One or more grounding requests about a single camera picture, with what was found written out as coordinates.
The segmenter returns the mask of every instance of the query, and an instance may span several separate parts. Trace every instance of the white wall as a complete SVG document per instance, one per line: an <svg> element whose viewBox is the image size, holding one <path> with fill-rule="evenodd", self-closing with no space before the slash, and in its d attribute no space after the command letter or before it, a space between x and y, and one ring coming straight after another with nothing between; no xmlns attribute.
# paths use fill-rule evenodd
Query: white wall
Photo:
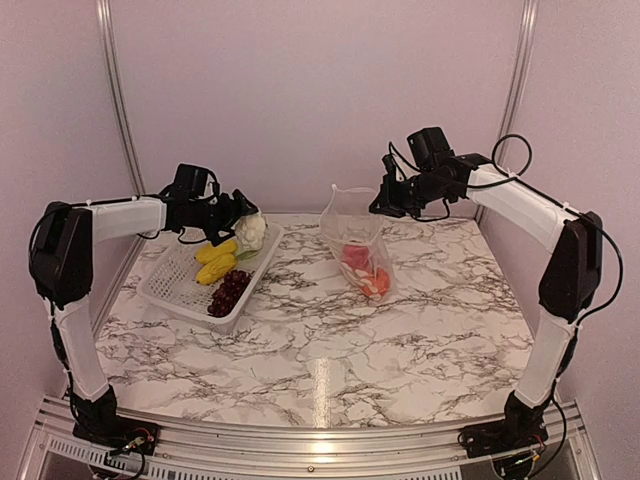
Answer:
<svg viewBox="0 0 640 480"><path fill-rule="evenodd" d="M578 399L604 479L632 479L640 472L639 26L637 1L540 2L533 63L514 129L535 151L526 180L600 214L624 255L622 294L585 321L560 383L564 399ZM512 158L510 165L517 164ZM483 230L527 320L537 325L537 285L548 256L493 215ZM597 303L608 298L616 276L607 251Z"/></svg>
<svg viewBox="0 0 640 480"><path fill-rule="evenodd" d="M409 153L423 127L488 154L521 12L505 0L114 2L146 184L192 162L267 211L319 211L334 182L377 188L387 142Z"/></svg>
<svg viewBox="0 0 640 480"><path fill-rule="evenodd" d="M62 387L27 242L52 200L130 195L91 0L0 3L0 471L15 478L45 393ZM95 307L128 242L97 255Z"/></svg>

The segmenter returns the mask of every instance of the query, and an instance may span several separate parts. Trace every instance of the yellow vegetable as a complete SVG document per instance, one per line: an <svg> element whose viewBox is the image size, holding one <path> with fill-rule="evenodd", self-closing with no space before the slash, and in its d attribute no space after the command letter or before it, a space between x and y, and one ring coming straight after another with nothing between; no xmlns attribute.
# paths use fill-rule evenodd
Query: yellow vegetable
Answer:
<svg viewBox="0 0 640 480"><path fill-rule="evenodd" d="M225 253L233 253L238 249L238 244L235 240L227 240L226 242L214 247L211 243L207 243L204 247L198 250L196 253L196 260L202 265L206 265L211 260Z"/></svg>
<svg viewBox="0 0 640 480"><path fill-rule="evenodd" d="M200 269L196 275L196 282L202 285L211 285L224 277L227 272L233 270L237 263L233 253L223 253Z"/></svg>

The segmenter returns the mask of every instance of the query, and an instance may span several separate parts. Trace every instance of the red grapes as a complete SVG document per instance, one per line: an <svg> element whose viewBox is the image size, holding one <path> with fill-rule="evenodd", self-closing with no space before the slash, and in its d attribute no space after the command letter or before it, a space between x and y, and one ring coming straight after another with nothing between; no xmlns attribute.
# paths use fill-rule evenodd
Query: red grapes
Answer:
<svg viewBox="0 0 640 480"><path fill-rule="evenodd" d="M242 293L251 281L251 274L242 270L232 270L227 273L222 285L213 292L213 301L207 307L207 312L213 317L226 317L231 313Z"/></svg>

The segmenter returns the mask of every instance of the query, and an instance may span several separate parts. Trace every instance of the white vegetable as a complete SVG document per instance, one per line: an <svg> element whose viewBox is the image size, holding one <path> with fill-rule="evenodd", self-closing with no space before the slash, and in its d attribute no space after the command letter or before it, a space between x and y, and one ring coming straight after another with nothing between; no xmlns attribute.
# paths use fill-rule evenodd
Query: white vegetable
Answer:
<svg viewBox="0 0 640 480"><path fill-rule="evenodd" d="M267 233L267 221L262 212L247 215L238 220L234 231L244 251L260 250Z"/></svg>

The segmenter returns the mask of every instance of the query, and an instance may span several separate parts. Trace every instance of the gray marble vein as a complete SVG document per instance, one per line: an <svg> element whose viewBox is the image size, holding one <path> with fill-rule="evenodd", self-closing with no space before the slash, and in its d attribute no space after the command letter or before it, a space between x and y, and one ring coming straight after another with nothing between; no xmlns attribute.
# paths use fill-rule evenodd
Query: gray marble vein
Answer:
<svg viewBox="0 0 640 480"><path fill-rule="evenodd" d="M388 221L397 286L350 287L315 215L274 215L286 235L227 333L135 293L175 237L149 241L101 331L123 407L276 426L409 425L497 413L531 336L476 224Z"/></svg>

